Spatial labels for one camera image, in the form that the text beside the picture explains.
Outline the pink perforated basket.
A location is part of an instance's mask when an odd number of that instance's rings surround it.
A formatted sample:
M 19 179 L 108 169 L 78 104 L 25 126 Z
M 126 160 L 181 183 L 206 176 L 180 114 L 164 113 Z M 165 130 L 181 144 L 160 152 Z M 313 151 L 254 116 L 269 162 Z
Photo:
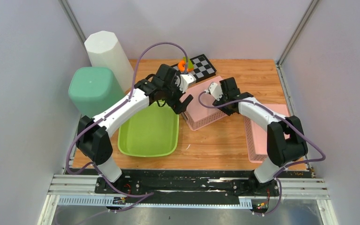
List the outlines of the pink perforated basket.
M 249 161 L 262 163 L 267 153 L 267 125 L 277 121 L 270 113 L 252 103 L 240 103 L 240 112 L 244 116 Z
M 198 101 L 200 93 L 205 92 L 212 82 L 219 83 L 222 79 L 221 76 L 214 76 L 211 79 L 199 82 L 188 88 L 186 94 L 181 97 L 181 101 L 184 101 L 188 95 L 193 97 L 192 101 L 188 104 L 186 111 L 181 113 L 183 119 L 192 131 L 196 131 L 227 116 L 219 109 L 203 107 Z

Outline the green plastic tray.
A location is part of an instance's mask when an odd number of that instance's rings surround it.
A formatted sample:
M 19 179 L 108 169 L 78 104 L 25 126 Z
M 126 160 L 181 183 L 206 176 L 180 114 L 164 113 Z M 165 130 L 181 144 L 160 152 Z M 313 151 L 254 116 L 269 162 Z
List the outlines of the green plastic tray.
M 178 145 L 179 115 L 154 103 L 132 116 L 119 128 L 119 151 L 133 157 L 163 157 Z

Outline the green plastic bin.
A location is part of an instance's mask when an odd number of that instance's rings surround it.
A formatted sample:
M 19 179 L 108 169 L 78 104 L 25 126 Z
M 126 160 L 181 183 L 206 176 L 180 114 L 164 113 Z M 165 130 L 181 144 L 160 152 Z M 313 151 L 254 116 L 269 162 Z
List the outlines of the green plastic bin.
M 82 67 L 71 80 L 68 95 L 81 115 L 90 118 L 116 104 L 125 94 L 106 67 Z

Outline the large white container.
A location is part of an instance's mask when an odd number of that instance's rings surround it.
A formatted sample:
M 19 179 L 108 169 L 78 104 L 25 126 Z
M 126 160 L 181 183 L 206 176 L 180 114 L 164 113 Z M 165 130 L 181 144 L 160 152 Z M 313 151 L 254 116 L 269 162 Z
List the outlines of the large white container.
M 132 87 L 134 70 L 117 36 L 110 31 L 99 31 L 84 42 L 91 65 L 110 69 L 123 92 Z

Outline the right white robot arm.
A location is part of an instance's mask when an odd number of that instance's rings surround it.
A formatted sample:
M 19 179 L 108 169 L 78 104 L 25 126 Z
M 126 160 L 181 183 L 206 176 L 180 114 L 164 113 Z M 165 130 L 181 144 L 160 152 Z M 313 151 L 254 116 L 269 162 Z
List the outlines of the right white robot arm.
M 267 182 L 277 177 L 286 165 L 308 153 L 306 141 L 301 137 L 303 129 L 296 116 L 286 117 L 260 103 L 252 94 L 241 93 L 233 77 L 219 82 L 221 93 L 215 106 L 224 104 L 221 111 L 228 115 L 241 114 L 267 134 L 267 158 L 254 170 L 255 179 L 249 182 L 250 192 L 262 195 L 268 189 Z

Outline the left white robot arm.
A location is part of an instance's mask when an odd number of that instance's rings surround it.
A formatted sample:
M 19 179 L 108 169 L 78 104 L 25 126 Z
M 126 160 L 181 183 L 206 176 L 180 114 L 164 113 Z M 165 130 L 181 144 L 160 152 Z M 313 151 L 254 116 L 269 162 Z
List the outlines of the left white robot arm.
M 76 147 L 108 179 L 106 186 L 112 193 L 121 193 L 125 187 L 120 178 L 122 171 L 112 158 L 112 135 L 133 115 L 157 101 L 166 102 L 175 114 L 185 112 L 193 96 L 188 95 L 183 101 L 181 97 L 194 83 L 196 78 L 191 73 L 183 74 L 162 64 L 155 74 L 138 81 L 122 100 L 92 118 L 83 116 L 79 120 Z

